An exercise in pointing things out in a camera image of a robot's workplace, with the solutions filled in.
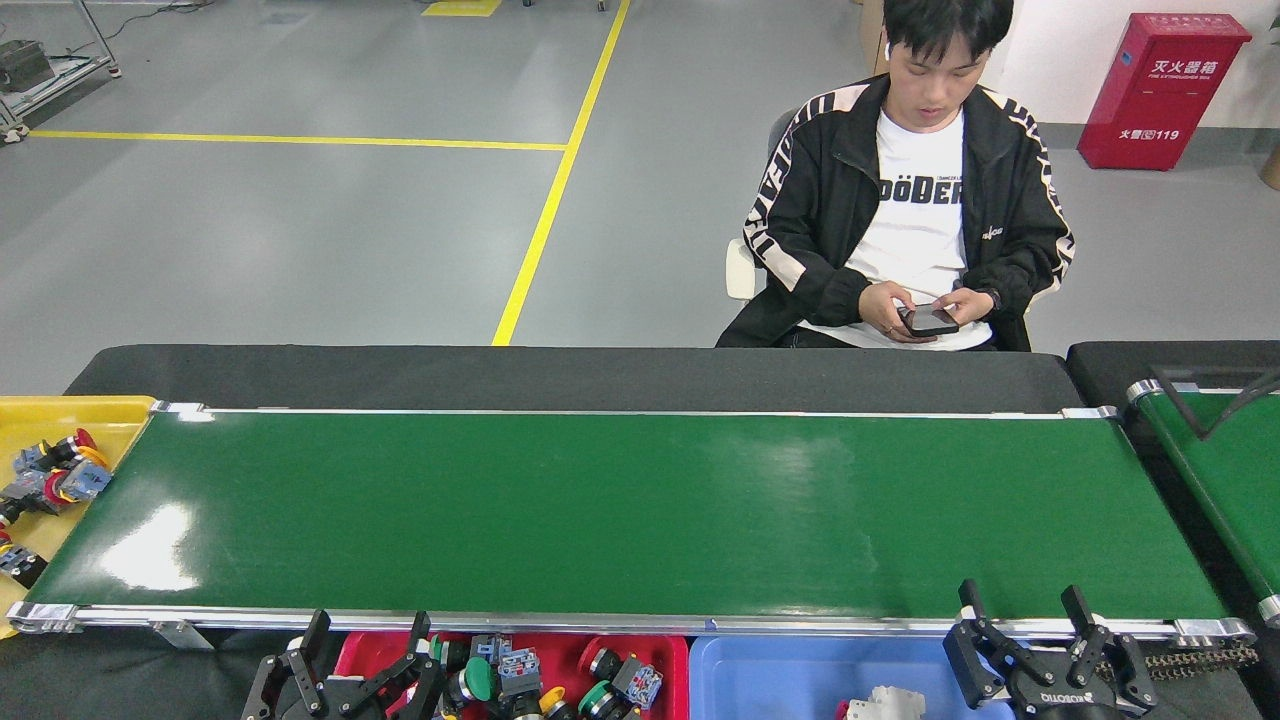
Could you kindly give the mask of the person's left hand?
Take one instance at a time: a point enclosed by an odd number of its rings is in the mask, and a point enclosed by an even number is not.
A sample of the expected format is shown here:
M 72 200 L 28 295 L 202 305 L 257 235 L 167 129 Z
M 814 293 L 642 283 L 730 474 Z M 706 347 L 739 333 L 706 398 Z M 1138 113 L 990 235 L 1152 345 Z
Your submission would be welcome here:
M 937 310 L 945 310 L 957 325 L 983 322 L 995 311 L 997 301 L 989 292 L 960 287 L 933 302 Z

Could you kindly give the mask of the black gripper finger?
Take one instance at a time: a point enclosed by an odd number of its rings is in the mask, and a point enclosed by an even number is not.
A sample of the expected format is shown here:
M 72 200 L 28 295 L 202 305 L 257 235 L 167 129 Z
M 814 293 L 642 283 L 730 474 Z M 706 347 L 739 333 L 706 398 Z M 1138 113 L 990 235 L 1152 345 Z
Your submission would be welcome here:
M 1139 643 L 1129 634 L 1111 632 L 1091 611 L 1078 585 L 1069 585 L 1062 592 L 1062 606 L 1076 633 L 1065 674 L 1068 685 L 1080 697 L 1073 703 L 1116 714 L 1153 710 L 1158 696 Z
M 348 637 L 355 689 L 349 719 L 434 719 L 445 666 L 430 650 L 430 618 L 419 612 L 407 633 L 356 632 Z
M 1046 666 L 987 618 L 977 583 L 964 580 L 957 593 L 961 616 L 943 638 L 943 651 L 966 705 L 991 702 L 1019 673 L 1044 685 Z
M 330 705 L 317 673 L 330 618 L 314 612 L 305 633 L 280 653 L 268 655 L 257 665 L 242 708 L 243 719 L 325 719 Z

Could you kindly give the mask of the person's right hand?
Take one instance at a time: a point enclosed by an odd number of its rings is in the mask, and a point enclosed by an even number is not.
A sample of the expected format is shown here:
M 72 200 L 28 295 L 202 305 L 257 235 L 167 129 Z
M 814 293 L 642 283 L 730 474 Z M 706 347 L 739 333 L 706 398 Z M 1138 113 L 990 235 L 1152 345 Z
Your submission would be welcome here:
M 896 282 L 872 283 L 864 288 L 858 301 L 858 311 L 863 322 L 873 325 L 887 340 L 900 343 L 918 341 L 911 334 L 899 311 L 915 309 L 911 293 Z

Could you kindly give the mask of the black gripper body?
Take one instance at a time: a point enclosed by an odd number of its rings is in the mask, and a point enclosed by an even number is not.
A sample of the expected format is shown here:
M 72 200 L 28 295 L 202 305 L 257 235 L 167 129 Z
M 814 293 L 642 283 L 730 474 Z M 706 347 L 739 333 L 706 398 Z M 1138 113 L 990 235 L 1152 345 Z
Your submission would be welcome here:
M 375 700 L 357 705 L 353 700 L 324 701 L 312 708 L 298 700 L 280 714 L 280 719 L 388 719 L 387 710 Z
M 1124 719 L 1117 693 L 1105 680 L 1094 678 L 1083 688 L 1061 678 L 1041 685 L 1032 678 L 1014 678 L 1007 684 L 1016 719 Z

